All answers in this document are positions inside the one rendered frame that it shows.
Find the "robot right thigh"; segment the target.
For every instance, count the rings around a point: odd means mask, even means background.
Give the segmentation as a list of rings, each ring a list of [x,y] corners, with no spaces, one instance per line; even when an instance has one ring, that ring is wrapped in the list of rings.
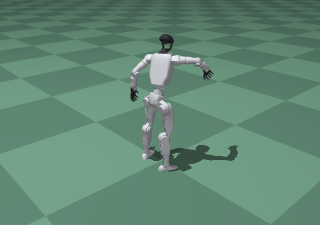
[[[158,135],[159,142],[162,136],[167,136],[170,139],[173,128],[174,128],[174,112],[172,105],[163,100],[158,102],[158,111],[162,114],[162,122],[164,127],[164,132]]]

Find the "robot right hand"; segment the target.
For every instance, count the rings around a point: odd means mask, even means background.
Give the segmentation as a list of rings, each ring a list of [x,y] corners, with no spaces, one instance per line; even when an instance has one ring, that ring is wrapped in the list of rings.
[[[209,68],[209,67],[208,67],[208,68]],[[204,79],[206,79],[206,78],[207,78],[208,80],[209,80],[209,78],[211,79],[211,77],[209,76],[209,75],[211,75],[210,72],[212,73],[211,70],[209,70],[208,72],[205,72],[205,71],[203,70],[203,72],[204,72],[204,74],[203,74],[203,78],[204,78]],[[208,75],[208,74],[209,74],[209,75]],[[212,73],[212,74],[214,75],[214,73]],[[209,78],[208,78],[207,76],[208,76]],[[212,76],[212,75],[211,75],[211,76]],[[205,77],[206,77],[206,78],[205,78]]]

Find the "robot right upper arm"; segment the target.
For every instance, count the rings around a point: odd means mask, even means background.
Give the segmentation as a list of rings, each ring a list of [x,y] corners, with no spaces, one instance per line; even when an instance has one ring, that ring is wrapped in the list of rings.
[[[171,61],[175,66],[179,66],[181,64],[194,64],[194,66],[200,67],[202,64],[201,58],[185,57],[180,55],[171,56]]]

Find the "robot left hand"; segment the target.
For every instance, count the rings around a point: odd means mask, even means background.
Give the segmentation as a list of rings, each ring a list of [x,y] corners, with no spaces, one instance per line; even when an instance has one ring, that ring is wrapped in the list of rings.
[[[133,100],[136,101],[136,100],[137,100],[137,99],[135,98],[135,96],[137,97],[136,92],[137,92],[137,93],[139,93],[139,92],[138,92],[137,90],[134,91],[133,88],[131,88],[130,91],[131,91],[131,93],[130,93],[130,99],[131,99],[132,101],[133,101]],[[137,97],[137,98],[139,98],[139,97]],[[135,99],[136,99],[136,100],[135,100]],[[134,102],[134,101],[133,101],[133,102]]]

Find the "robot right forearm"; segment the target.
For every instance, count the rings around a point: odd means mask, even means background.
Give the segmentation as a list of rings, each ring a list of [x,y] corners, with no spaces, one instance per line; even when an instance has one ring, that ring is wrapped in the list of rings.
[[[196,57],[197,58],[197,57]],[[199,58],[199,57],[198,57]],[[201,66],[199,66],[201,69],[203,69],[206,73],[210,70],[208,68],[208,65],[206,65],[205,61],[201,59]]]

